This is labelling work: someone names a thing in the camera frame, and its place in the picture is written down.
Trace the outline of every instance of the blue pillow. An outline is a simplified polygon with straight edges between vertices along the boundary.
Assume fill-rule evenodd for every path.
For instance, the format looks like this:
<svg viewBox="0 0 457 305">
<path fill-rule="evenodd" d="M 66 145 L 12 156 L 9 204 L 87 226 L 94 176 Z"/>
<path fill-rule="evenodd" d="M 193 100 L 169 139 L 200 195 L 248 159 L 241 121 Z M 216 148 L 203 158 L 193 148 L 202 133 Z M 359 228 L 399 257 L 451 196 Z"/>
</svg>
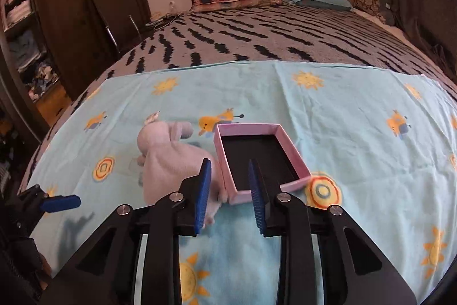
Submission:
<svg viewBox="0 0 457 305">
<path fill-rule="evenodd" d="M 348 11 L 352 5 L 347 0 L 283 0 L 290 4 L 302 7 L 315 7 L 320 9 L 336 9 L 338 11 Z"/>
</svg>

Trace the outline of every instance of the pink box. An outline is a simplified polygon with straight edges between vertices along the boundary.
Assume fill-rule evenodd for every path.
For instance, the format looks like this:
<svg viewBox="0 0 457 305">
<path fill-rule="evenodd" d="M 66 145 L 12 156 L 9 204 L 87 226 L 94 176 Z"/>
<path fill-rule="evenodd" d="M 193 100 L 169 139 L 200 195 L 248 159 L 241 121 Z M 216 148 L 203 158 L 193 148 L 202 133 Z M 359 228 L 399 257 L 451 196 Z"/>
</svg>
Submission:
<svg viewBox="0 0 457 305">
<path fill-rule="evenodd" d="M 219 158 L 219 163 L 222 170 L 222 176 L 225 184 L 225 189 L 229 195 L 228 202 L 230 204 L 239 204 L 252 201 L 250 190 L 238 191 L 232 177 L 232 172 L 228 165 L 225 150 L 222 144 L 222 136 L 239 136 L 239 135 L 275 135 L 284 153 L 288 157 L 295 173 L 299 179 L 293 182 L 288 182 L 281 185 L 283 192 L 293 192 L 305 186 L 311 179 L 305 162 L 300 156 L 300 153 L 295 148 L 293 142 L 287 136 L 283 127 L 280 124 L 269 123 L 228 123 L 216 125 L 214 131 L 214 145 Z"/>
</svg>

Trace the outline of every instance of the light blue sheet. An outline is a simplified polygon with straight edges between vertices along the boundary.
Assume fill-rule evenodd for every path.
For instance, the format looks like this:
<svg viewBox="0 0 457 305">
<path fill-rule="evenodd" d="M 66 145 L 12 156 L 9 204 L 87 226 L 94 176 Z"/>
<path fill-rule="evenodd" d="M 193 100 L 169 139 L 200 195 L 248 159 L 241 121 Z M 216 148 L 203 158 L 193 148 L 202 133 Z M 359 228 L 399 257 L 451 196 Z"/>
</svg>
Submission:
<svg viewBox="0 0 457 305">
<path fill-rule="evenodd" d="M 106 80 L 54 136 L 30 181 L 82 200 L 80 208 L 46 215 L 33 232 L 53 270 L 119 204 L 145 205 L 135 160 L 148 115 L 160 110 L 161 120 L 192 122 L 186 141 L 215 154 L 212 133 L 198 136 L 198 118 L 227 108 L 244 114 L 236 121 L 282 124 L 308 168 L 339 187 L 344 209 L 418 301 L 433 290 L 457 253 L 454 103 L 424 76 L 300 62 L 243 61 Z M 99 115 L 99 125 L 88 123 Z M 92 173 L 104 157 L 114 159 L 113 171 L 97 182 Z M 275 304 L 279 239 L 259 234 L 251 204 L 222 206 L 213 226 L 181 238 L 180 250 L 183 271 L 197 279 L 184 304 Z"/>
</svg>

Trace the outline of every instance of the stuffed animal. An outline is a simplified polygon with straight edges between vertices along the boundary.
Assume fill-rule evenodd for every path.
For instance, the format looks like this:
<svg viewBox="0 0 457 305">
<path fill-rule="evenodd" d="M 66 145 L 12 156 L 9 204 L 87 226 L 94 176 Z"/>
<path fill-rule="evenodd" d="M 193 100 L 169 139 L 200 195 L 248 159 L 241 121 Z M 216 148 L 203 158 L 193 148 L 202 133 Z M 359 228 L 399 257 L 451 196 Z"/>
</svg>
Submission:
<svg viewBox="0 0 457 305">
<path fill-rule="evenodd" d="M 138 164 L 143 166 L 145 202 L 155 204 L 159 199 L 178 191 L 181 182 L 200 172 L 205 158 L 211 161 L 211 185 L 205 214 L 205 225 L 214 223 L 214 215 L 227 202 L 219 162 L 206 150 L 180 142 L 189 138 L 193 128 L 189 122 L 157 121 L 159 113 L 150 115 L 138 134 L 141 154 Z"/>
</svg>

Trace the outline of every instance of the wooden floor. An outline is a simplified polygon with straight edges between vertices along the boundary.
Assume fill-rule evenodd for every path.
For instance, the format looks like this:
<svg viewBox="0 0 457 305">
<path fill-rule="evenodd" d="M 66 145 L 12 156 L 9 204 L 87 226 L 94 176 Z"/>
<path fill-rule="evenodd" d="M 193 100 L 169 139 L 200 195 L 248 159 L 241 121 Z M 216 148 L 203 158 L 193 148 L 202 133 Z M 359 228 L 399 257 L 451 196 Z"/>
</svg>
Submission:
<svg viewBox="0 0 457 305">
<path fill-rule="evenodd" d="M 13 128 L 13 125 L 8 119 L 0 121 L 0 133 L 6 135 L 6 133 Z"/>
<path fill-rule="evenodd" d="M 36 105 L 45 121 L 52 127 L 70 104 L 71 99 L 67 96 L 65 88 L 60 82 L 57 82 L 38 100 Z"/>
</svg>

